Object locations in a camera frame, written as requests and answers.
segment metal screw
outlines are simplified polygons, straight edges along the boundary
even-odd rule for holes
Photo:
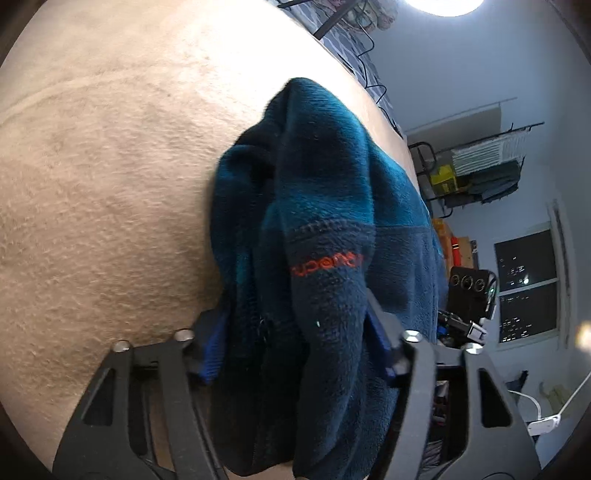
[[[121,353],[121,352],[126,352],[130,348],[131,348],[131,343],[129,343],[127,340],[119,340],[119,342],[115,342],[113,344],[113,346],[111,347],[111,350],[113,350],[115,353]]]
[[[195,333],[189,329],[178,330],[174,332],[174,339],[177,342],[186,342],[187,340],[193,340],[195,338]]]
[[[467,343],[464,345],[464,350],[471,355],[480,355],[484,351],[484,347],[478,343]]]
[[[406,342],[411,343],[419,343],[423,340],[423,336],[416,330],[405,330],[404,334],[402,334],[402,338],[404,338]]]

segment window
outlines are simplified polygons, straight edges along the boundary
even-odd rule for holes
[[[557,328],[558,275],[550,230],[495,244],[499,343]]]

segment blue fleece jacket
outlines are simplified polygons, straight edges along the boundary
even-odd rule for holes
[[[397,398],[363,340],[366,288],[435,340],[443,260],[413,184],[338,99],[293,79],[220,160],[210,227],[233,305],[210,416],[222,462],[361,480]]]

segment beige blanket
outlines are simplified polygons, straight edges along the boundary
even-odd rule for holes
[[[0,401],[47,466],[113,341],[215,302],[210,179],[288,79],[331,90],[416,180],[355,79],[248,1],[48,0],[0,68]]]

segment red embroidered text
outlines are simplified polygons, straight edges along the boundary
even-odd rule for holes
[[[360,267],[363,263],[362,254],[354,254],[353,252],[347,252],[345,254],[338,253],[332,257],[322,257],[319,260],[310,260],[306,263],[291,267],[291,274],[296,277],[305,277],[310,275],[317,270],[330,270],[336,267]]]

